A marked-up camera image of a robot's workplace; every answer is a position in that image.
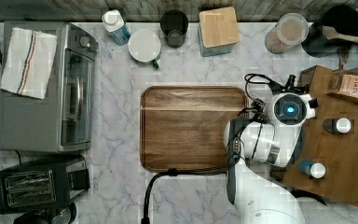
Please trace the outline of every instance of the toaster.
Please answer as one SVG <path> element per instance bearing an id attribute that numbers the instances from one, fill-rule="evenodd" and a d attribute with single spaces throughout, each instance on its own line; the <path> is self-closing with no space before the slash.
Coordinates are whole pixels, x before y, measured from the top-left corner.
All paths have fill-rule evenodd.
<path id="1" fill-rule="evenodd" d="M 0 92 L 0 149 L 65 152 L 91 145 L 93 73 L 97 41 L 66 22 L 6 21 L 4 48 L 13 27 L 57 36 L 43 100 Z"/>
<path id="2" fill-rule="evenodd" d="M 0 214 L 64 207 L 89 188 L 83 156 L 27 161 L 0 171 Z"/>

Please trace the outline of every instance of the marble countertop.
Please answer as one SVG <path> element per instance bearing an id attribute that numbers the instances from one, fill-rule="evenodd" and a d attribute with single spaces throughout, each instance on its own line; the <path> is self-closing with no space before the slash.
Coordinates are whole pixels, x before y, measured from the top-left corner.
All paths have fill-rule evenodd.
<path id="1" fill-rule="evenodd" d="M 244 88 L 248 73 L 269 75 L 284 83 L 288 75 L 299 75 L 316 64 L 338 68 L 337 55 L 311 58 L 301 46 L 282 55 L 264 47 L 264 36 L 275 23 L 239 23 L 240 42 L 231 53 L 203 58 L 196 23 L 189 25 L 186 42 L 169 48 L 159 23 L 129 23 L 132 32 L 150 29 L 161 39 L 160 68 L 137 63 L 127 46 L 118 46 L 101 23 L 74 23 L 93 35 L 100 44 L 95 64 L 92 147 L 86 157 L 91 188 L 76 202 L 76 223 L 140 223 L 145 190 L 154 174 L 140 163 L 140 101 L 151 86 L 235 86 Z M 0 23 L 3 49 L 3 23 Z M 255 96 L 269 94 L 264 87 Z M 33 160 L 37 155 L 24 157 Z M 0 170 L 18 164 L 14 152 L 0 151 Z M 239 223 L 237 212 L 226 195 L 224 175 L 177 176 L 159 179 L 152 191 L 152 223 Z M 330 202 L 336 211 L 358 223 L 358 208 Z M 18 215 L 0 215 L 0 223 L 12 223 Z"/>

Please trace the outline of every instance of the oven window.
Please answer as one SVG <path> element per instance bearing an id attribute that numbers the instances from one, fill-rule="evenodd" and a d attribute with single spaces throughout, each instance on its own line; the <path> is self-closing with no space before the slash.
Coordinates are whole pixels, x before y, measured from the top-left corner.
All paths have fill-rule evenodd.
<path id="1" fill-rule="evenodd" d="M 62 145 L 90 141 L 92 60 L 82 54 L 65 52 L 62 111 Z"/>

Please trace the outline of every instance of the spoon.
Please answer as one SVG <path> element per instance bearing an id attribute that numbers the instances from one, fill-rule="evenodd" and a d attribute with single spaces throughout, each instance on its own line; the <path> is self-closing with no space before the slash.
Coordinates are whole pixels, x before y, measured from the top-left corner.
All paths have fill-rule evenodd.
<path id="1" fill-rule="evenodd" d="M 336 29 L 334 29 L 334 27 L 331 26 L 324 26 L 323 27 L 324 30 L 324 36 L 328 39 L 343 39 L 343 40 L 348 40 L 354 43 L 358 43 L 358 36 L 353 36 L 353 35 L 342 35 L 339 32 L 336 31 Z"/>

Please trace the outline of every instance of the striped towel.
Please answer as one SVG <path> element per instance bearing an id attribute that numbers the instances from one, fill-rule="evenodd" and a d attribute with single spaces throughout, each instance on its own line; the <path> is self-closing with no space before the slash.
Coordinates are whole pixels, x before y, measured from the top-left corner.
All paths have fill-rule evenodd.
<path id="1" fill-rule="evenodd" d="M 13 28 L 1 89 L 44 99 L 57 47 L 57 36 Z"/>

